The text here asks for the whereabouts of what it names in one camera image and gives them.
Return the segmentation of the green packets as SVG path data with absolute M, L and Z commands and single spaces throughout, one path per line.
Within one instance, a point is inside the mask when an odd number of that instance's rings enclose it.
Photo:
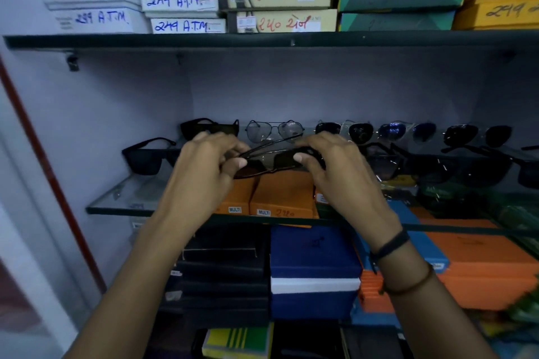
M 497 192 L 457 183 L 424 185 L 416 199 L 438 219 L 488 219 L 505 229 L 539 230 L 539 192 Z

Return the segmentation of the stack of black boxes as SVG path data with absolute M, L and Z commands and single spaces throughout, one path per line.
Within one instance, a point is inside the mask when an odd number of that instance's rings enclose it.
M 159 312 L 193 328 L 265 326 L 270 321 L 270 227 L 203 227 L 175 262 Z

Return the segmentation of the person's left hand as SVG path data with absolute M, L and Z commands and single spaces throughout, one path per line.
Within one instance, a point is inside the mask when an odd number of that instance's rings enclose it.
M 153 217 L 185 227 L 200 227 L 233 186 L 233 181 L 220 180 L 220 165 L 249 150 L 235 135 L 198 133 L 182 147 Z

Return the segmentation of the large orange box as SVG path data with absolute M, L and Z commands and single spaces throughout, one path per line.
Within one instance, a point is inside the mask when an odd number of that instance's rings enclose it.
M 537 278 L 462 277 L 448 272 L 437 275 L 461 308 L 504 310 L 537 285 Z M 358 300 L 367 313 L 394 313 L 386 293 L 381 292 L 383 278 L 371 270 L 361 276 Z
M 445 219 L 436 218 L 425 208 L 411 207 L 410 210 L 424 224 L 447 225 L 468 228 L 494 228 L 485 219 Z M 466 233 L 428 232 L 428 237 L 446 255 L 451 267 L 470 264 L 536 266 L 539 261 L 521 247 L 503 236 Z

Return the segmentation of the yellow green striped box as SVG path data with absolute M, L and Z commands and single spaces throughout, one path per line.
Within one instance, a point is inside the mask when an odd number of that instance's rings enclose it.
M 209 359 L 271 359 L 273 334 L 273 322 L 265 327 L 209 329 L 202 354 Z

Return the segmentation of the black wristband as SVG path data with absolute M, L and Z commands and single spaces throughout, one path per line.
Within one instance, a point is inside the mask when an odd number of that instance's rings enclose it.
M 371 268 L 373 269 L 374 274 L 377 274 L 379 271 L 379 262 L 385 257 L 389 256 L 405 243 L 410 240 L 409 234 L 405 229 L 402 229 L 397 235 L 395 235 L 391 240 L 378 249 L 378 251 L 373 252 L 369 251 L 369 260 Z

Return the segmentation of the dark glass shelf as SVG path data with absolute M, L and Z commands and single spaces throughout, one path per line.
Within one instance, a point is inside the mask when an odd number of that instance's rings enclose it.
M 13 50 L 495 47 L 539 48 L 539 30 L 4 36 Z

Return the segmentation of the light blue box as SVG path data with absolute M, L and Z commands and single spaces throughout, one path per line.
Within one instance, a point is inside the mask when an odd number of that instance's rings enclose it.
M 420 224 L 418 218 L 404 202 L 387 200 L 387 204 L 397 214 L 401 223 Z M 435 272 L 438 274 L 444 273 L 449 267 L 448 257 L 434 244 L 426 233 L 420 231 L 409 231 L 408 233 L 412 244 L 416 247 L 421 256 L 434 267 Z M 370 248 L 364 239 L 357 234 L 354 243 L 363 269 L 377 273 L 377 267 L 370 261 Z

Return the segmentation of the person's left forearm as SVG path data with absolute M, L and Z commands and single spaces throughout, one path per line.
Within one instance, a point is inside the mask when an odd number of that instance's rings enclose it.
M 170 272 L 215 208 L 207 202 L 160 206 L 63 359 L 143 359 Z

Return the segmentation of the person's right forearm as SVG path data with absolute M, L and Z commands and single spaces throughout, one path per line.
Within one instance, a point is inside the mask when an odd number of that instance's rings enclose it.
M 410 240 L 379 271 L 415 359 L 499 359 Z

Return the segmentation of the red door frame strip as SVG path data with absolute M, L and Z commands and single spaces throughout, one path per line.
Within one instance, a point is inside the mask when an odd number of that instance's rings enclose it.
M 35 128 L 31 122 L 30 117 L 28 116 L 23 102 L 10 78 L 9 72 L 6 69 L 2 55 L 0 54 L 0 80 L 2 81 L 5 93 L 17 115 L 17 118 L 22 125 L 22 129 L 29 140 L 30 146 L 37 157 L 37 161 L 44 172 L 45 179 L 47 180 L 50 189 L 54 198 L 56 199 L 58 206 L 66 220 L 67 225 L 70 228 L 70 231 L 74 237 L 74 240 L 81 252 L 81 255 L 90 270 L 90 273 L 99 289 L 101 294 L 105 294 L 107 291 L 106 282 L 99 270 L 98 264 L 94 259 L 94 256 L 91 252 L 88 243 L 84 237 L 83 231 L 80 228 L 77 219 L 72 212 L 71 206 L 69 205 L 66 196 L 60 186 L 60 183 L 54 173 L 54 170 L 50 164 L 50 161 L 47 157 L 47 154 L 40 142 Z

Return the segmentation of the clear glass shelf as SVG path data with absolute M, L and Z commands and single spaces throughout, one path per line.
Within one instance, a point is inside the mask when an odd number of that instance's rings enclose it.
M 100 196 L 86 207 L 89 215 L 122 216 L 122 217 L 151 217 L 161 197 L 168 176 L 139 176 L 132 175 Z M 274 212 L 269 216 L 249 215 L 240 213 L 214 213 L 207 220 L 207 226 L 224 226 L 228 224 L 269 224 L 292 225 L 306 228 L 307 226 L 339 226 L 346 222 L 333 208 L 315 205 L 318 218 L 277 217 Z M 418 218 L 418 223 L 412 223 L 411 218 L 401 218 L 401 223 L 409 232 L 422 231 L 429 233 L 465 233 L 513 238 L 530 238 L 539 240 L 539 229 L 504 228 L 491 221 L 482 223 L 480 220 L 448 220 Z

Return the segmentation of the orange box with white label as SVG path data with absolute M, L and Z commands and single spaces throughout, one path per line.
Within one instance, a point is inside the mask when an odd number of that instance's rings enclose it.
M 235 179 L 232 189 L 216 209 L 215 214 L 250 215 L 250 201 L 258 182 L 259 178 Z
M 318 219 L 314 181 L 309 172 L 281 171 L 253 178 L 251 216 Z

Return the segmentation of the brown tinted sunglasses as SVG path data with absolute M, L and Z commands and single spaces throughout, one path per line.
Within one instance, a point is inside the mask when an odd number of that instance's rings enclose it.
M 296 139 L 302 138 L 302 133 L 288 138 L 269 141 L 249 151 L 239 155 L 247 161 L 245 167 L 240 169 L 234 175 L 235 180 L 256 178 L 265 174 L 288 171 L 301 168 L 302 165 L 295 161 L 294 155 L 297 153 L 308 154 L 317 159 L 321 168 L 326 170 L 326 163 L 320 152 L 310 146 L 294 147 L 290 149 L 272 149 L 273 146 L 281 143 L 290 143 Z

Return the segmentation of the row of dark sunglasses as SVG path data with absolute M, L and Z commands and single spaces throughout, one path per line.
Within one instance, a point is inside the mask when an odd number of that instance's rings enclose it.
M 381 181 L 411 175 L 421 185 L 456 180 L 471 188 L 493 187 L 505 178 L 513 165 L 518 165 L 517 183 L 539 190 L 539 160 L 524 160 L 500 151 L 511 136 L 512 129 L 506 125 L 489 127 L 482 135 L 480 128 L 473 124 L 449 126 L 442 134 L 446 147 L 441 154 L 414 154 L 403 148 L 406 139 L 415 145 L 433 140 L 437 126 L 431 122 L 409 124 L 397 121 L 382 124 L 378 129 L 370 123 L 320 122 L 314 133 L 326 131 L 340 135 L 343 130 Z M 245 133 L 248 141 L 260 146 L 301 133 L 303 136 L 306 129 L 293 120 L 282 123 L 251 120 Z M 290 149 L 294 141 L 272 149 Z

